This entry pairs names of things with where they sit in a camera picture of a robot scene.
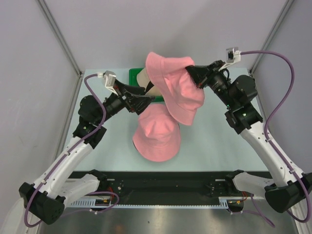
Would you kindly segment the beige smile bucket hat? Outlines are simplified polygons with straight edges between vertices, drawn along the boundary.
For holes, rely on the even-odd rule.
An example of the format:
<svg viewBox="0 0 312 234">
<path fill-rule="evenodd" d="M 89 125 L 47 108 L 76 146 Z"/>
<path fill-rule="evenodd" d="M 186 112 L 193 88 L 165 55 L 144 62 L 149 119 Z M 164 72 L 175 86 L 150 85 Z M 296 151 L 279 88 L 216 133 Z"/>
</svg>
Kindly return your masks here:
<svg viewBox="0 0 312 234">
<path fill-rule="evenodd" d="M 154 84 L 151 82 L 146 68 L 143 68 L 136 77 L 137 83 L 140 87 L 145 88 L 145 94 L 148 96 L 160 97 L 161 92 Z"/>
</svg>

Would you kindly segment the pink bucket hat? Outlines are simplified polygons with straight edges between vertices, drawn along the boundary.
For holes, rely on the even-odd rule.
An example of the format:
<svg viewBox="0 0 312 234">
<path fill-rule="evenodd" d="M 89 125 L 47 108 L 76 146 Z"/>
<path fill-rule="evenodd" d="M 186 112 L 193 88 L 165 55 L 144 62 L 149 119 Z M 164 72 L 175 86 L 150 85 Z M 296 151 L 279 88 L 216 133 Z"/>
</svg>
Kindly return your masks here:
<svg viewBox="0 0 312 234">
<path fill-rule="evenodd" d="M 166 105 L 149 105 L 139 115 L 133 144 L 145 159 L 153 162 L 165 162 L 178 154 L 181 146 L 180 126 Z"/>
<path fill-rule="evenodd" d="M 150 52 L 145 61 L 147 75 L 160 91 L 169 113 L 187 126 L 193 124 L 205 99 L 204 91 L 197 88 L 186 70 L 194 64 L 191 57 L 166 58 L 154 52 Z"/>
</svg>

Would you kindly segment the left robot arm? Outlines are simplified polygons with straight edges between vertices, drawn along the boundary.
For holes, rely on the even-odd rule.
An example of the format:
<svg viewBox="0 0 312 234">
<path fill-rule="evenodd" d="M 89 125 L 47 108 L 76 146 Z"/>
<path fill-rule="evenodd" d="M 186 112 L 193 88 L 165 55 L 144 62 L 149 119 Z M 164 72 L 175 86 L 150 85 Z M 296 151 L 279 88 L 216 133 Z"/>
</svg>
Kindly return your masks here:
<svg viewBox="0 0 312 234">
<path fill-rule="evenodd" d="M 85 195 L 102 195 L 108 189 L 105 175 L 91 170 L 83 178 L 65 185 L 76 166 L 100 143 L 106 129 L 104 122 L 122 109 L 141 114 L 155 99 L 148 96 L 146 89 L 130 86 L 118 80 L 106 88 L 111 94 L 101 101 L 92 89 L 89 96 L 80 102 L 79 123 L 69 144 L 54 163 L 33 183 L 23 183 L 19 188 L 24 200 L 24 224 L 28 228 L 38 225 L 28 222 L 28 214 L 36 216 L 40 222 L 53 224 L 73 202 Z"/>
</svg>

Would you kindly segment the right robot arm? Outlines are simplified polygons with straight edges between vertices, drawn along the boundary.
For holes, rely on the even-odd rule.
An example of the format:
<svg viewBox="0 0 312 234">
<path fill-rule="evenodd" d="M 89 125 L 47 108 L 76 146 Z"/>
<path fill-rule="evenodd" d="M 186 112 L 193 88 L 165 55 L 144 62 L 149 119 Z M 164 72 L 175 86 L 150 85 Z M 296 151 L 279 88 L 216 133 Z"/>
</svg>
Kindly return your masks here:
<svg viewBox="0 0 312 234">
<path fill-rule="evenodd" d="M 251 175 L 242 170 L 226 177 L 225 191 L 229 195 L 248 192 L 266 199 L 278 213 L 306 198 L 312 191 L 312 175 L 304 173 L 287 156 L 265 129 L 260 113 L 251 101 L 257 96 L 255 81 L 248 75 L 240 75 L 231 81 L 221 60 L 207 66 L 187 66 L 197 88 L 210 87 L 226 105 L 226 121 L 255 150 L 271 174 L 271 179 Z"/>
</svg>

